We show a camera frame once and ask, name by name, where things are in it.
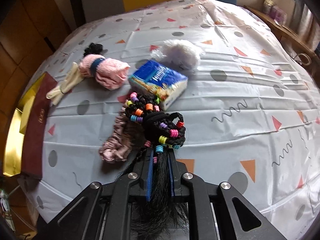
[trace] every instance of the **open gift box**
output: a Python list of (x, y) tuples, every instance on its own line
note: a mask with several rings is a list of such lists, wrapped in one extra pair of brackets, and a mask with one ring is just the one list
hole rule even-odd
[(13, 113), (4, 152), (3, 174), (42, 178), (42, 145), (50, 109), (47, 92), (57, 85), (45, 72), (20, 99)]

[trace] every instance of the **metal screw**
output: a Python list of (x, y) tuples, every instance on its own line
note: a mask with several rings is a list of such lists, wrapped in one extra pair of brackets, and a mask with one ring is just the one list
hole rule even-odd
[(222, 183), (221, 183), (221, 187), (222, 187), (223, 189), (230, 189), (230, 188), (231, 188), (231, 185), (230, 185), (230, 183), (228, 183), (228, 182), (222, 182)]
[(98, 183), (98, 182), (93, 182), (90, 184), (90, 188), (92, 188), (92, 189), (97, 189), (99, 187), (100, 187), (100, 183)]
[(187, 173), (183, 174), (183, 177), (184, 177), (185, 179), (192, 179), (192, 178), (193, 178), (193, 174), (190, 173), (190, 172), (187, 172)]
[(130, 173), (128, 174), (128, 178), (129, 178), (129, 179), (136, 179), (137, 177), (138, 177), (138, 174), (135, 173), (135, 172), (130, 172)]

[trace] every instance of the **purple bead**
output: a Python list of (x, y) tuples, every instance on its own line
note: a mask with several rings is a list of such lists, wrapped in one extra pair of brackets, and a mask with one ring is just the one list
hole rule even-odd
[(167, 128), (168, 126), (167, 126), (164, 122), (162, 122), (162, 123), (160, 124), (160, 127), (162, 127), (162, 128)]

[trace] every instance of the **blue tissue package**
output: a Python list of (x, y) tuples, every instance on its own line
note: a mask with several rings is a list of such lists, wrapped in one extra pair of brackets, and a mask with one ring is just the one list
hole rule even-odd
[(163, 110), (187, 88), (188, 78), (158, 62), (149, 60), (129, 77), (134, 90), (144, 95), (154, 94)]

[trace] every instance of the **navy blue band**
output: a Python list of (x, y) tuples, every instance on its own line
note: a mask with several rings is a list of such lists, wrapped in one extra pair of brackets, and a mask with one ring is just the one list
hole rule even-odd
[(104, 57), (100, 57), (100, 58), (95, 59), (94, 62), (92, 62), (91, 66), (90, 66), (90, 72), (93, 77), (96, 76), (96, 71), (97, 71), (98, 65), (104, 60), (105, 60)]

